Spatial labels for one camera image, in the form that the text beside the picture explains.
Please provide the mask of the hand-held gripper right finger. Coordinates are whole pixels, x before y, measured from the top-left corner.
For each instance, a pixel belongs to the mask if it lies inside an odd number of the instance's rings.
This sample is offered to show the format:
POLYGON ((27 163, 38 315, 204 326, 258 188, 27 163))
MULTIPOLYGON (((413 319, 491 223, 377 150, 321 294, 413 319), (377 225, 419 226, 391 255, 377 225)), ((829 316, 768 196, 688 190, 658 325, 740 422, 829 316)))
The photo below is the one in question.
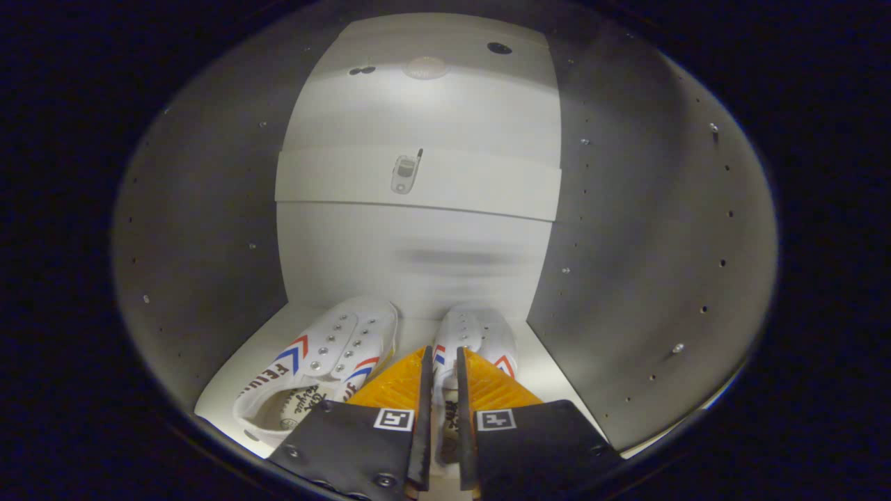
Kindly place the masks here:
POLYGON ((459 482, 476 500, 576 500, 622 459, 577 405, 544 401, 483 356, 456 350, 459 482))

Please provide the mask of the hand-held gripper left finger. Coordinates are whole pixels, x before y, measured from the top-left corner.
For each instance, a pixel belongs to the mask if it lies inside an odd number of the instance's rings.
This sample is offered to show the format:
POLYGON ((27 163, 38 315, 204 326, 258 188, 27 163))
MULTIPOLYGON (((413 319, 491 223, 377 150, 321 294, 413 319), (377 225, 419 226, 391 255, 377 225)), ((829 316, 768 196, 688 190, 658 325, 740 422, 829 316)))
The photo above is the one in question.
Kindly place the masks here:
POLYGON ((424 347, 349 401, 316 405, 269 460, 329 498, 413 500, 429 489, 432 389, 424 347))

